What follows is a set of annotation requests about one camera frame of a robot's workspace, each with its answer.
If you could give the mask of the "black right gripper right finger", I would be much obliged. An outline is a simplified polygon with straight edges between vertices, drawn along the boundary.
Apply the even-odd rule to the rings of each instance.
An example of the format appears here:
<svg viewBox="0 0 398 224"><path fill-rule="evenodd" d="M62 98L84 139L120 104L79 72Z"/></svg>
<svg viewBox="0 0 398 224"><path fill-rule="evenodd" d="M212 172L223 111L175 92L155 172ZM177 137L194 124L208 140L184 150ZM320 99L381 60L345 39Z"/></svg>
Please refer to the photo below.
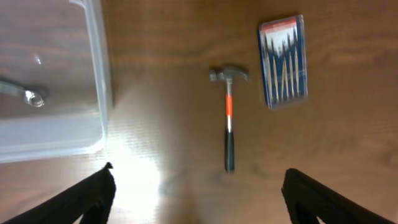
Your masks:
<svg viewBox="0 0 398 224"><path fill-rule="evenodd" d="M293 224L394 224L297 169L287 169L281 188Z"/></svg>

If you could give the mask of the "blue precision screwdriver set case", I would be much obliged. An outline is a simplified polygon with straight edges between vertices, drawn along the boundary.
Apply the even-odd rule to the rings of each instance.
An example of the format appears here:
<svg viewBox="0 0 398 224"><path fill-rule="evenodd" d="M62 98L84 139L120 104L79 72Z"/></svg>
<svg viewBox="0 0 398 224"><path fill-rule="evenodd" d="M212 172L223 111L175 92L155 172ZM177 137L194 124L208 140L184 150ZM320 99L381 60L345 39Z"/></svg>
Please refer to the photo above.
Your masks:
<svg viewBox="0 0 398 224"><path fill-rule="evenodd" d="M277 109L308 96L302 15L264 22L257 30L265 101Z"/></svg>

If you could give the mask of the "small red-handled claw hammer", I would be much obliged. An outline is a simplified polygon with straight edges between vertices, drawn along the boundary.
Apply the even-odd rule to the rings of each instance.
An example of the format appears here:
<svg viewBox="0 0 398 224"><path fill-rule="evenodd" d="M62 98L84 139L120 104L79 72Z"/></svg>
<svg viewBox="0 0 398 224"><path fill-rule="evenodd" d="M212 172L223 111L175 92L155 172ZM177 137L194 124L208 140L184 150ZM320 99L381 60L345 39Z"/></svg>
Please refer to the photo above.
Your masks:
<svg viewBox="0 0 398 224"><path fill-rule="evenodd" d="M226 129L224 135L224 169L228 173L235 170L234 161L234 134L233 134L233 81L236 77L249 80L248 72L238 66L225 66L209 70L211 82L223 81L226 83L225 108Z"/></svg>

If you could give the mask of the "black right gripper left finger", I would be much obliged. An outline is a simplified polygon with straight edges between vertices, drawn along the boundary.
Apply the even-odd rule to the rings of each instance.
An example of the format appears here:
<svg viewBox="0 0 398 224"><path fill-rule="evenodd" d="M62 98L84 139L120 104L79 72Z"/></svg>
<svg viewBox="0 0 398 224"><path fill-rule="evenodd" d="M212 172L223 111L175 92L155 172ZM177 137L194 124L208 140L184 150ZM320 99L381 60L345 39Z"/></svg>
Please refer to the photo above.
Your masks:
<svg viewBox="0 0 398 224"><path fill-rule="evenodd" d="M106 224L116 193L112 168L107 162L98 172L5 223L69 224L79 220L82 224Z"/></svg>

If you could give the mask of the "chrome combination wrench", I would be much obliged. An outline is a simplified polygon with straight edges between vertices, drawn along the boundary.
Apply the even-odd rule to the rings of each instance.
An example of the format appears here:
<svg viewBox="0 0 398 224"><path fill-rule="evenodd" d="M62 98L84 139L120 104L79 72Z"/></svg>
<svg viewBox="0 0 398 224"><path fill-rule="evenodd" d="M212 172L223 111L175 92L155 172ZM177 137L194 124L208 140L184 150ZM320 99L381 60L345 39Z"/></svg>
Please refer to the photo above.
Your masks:
<svg viewBox="0 0 398 224"><path fill-rule="evenodd" d="M46 103L49 95L45 88L33 88L1 77L1 93L20 98L25 104L39 108Z"/></svg>

